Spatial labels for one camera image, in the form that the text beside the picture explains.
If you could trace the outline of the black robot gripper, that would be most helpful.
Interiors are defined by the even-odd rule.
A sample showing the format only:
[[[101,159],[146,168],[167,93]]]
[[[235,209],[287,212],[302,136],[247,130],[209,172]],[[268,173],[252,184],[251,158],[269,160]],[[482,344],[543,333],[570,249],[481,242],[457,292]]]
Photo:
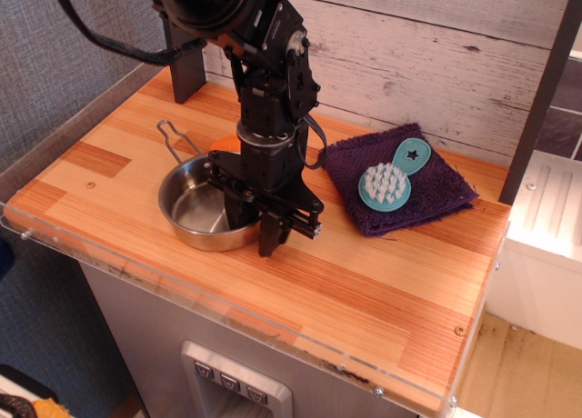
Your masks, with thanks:
[[[270,257],[292,231],[311,239],[319,235],[324,206],[307,187],[302,173],[321,163],[307,162],[307,140],[294,138],[273,144],[239,141],[239,154],[217,150],[209,154],[212,181],[225,193],[230,229],[260,220],[261,257]]]

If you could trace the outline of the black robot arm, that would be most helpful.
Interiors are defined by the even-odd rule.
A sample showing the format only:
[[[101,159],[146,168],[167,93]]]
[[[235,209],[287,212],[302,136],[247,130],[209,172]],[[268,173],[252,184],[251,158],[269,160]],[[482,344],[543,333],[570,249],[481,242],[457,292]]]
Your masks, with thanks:
[[[309,65],[304,20],[288,0],[151,0],[171,25],[220,47],[240,103],[238,153],[212,151],[210,182],[225,194],[238,228],[255,220],[259,253],[270,256],[291,231],[315,238],[323,203],[302,173],[319,84]]]

